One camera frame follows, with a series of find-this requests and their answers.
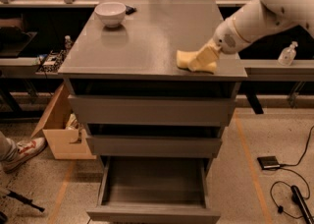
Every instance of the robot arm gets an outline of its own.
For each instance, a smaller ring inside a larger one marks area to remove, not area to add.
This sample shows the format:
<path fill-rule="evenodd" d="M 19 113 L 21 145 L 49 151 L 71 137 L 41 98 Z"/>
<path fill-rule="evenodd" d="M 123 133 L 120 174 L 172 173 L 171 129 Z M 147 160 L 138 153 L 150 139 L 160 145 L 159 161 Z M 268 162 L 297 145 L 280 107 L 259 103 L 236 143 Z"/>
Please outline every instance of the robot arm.
<path fill-rule="evenodd" d="M 222 52 L 233 54 L 297 25 L 314 37 L 313 0 L 251 0 L 217 27 L 212 40 Z"/>

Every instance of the white bowl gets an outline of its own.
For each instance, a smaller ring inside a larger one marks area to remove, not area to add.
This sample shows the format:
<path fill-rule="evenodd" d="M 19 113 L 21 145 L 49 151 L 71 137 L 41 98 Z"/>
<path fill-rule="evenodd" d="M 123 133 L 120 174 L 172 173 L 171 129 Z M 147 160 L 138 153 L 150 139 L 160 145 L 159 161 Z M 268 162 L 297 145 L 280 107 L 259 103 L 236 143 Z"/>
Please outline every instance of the white bowl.
<path fill-rule="evenodd" d="M 94 11 L 106 27 L 115 28 L 125 18 L 126 5 L 120 2 L 103 2 L 98 4 Z"/>

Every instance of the small plastic bottle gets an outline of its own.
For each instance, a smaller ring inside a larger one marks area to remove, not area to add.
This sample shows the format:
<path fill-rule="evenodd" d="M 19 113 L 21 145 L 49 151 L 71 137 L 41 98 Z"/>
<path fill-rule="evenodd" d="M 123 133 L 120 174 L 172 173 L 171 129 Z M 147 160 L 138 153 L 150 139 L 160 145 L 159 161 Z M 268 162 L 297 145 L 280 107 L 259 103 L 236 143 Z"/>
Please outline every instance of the small plastic bottle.
<path fill-rule="evenodd" d="M 66 35 L 65 36 L 65 48 L 66 48 L 67 55 L 69 54 L 72 46 L 73 46 L 73 42 L 71 40 L 71 37 L 69 35 Z"/>
<path fill-rule="evenodd" d="M 283 49 L 281 55 L 278 58 L 280 64 L 286 66 L 291 65 L 296 55 L 295 47 L 297 47 L 297 42 L 293 41 L 289 47 Z"/>

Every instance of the table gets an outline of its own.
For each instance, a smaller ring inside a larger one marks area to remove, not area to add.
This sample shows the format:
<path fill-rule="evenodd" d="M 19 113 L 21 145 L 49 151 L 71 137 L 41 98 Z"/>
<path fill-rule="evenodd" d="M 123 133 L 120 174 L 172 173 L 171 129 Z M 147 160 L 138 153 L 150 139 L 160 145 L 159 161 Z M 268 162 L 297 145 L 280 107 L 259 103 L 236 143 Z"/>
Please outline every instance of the table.
<path fill-rule="evenodd" d="M 120 0 L 135 6 L 118 28 L 90 17 L 59 74 L 104 177 L 93 221 L 216 223 L 206 175 L 246 72 L 222 56 L 215 75 L 176 65 L 221 21 L 211 0 Z"/>

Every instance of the sneaker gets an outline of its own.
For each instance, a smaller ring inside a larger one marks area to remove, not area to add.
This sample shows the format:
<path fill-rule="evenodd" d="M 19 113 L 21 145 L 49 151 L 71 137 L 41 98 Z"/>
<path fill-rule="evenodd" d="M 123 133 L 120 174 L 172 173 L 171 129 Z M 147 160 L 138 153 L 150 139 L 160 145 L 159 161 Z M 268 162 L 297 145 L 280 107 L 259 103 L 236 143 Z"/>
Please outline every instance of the sneaker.
<path fill-rule="evenodd" d="M 46 145 L 47 143 L 45 138 L 38 138 L 27 143 L 19 141 L 17 143 L 19 149 L 17 157 L 12 161 L 3 161 L 3 171 L 5 173 L 12 173 L 29 159 L 39 154 L 46 147 Z"/>

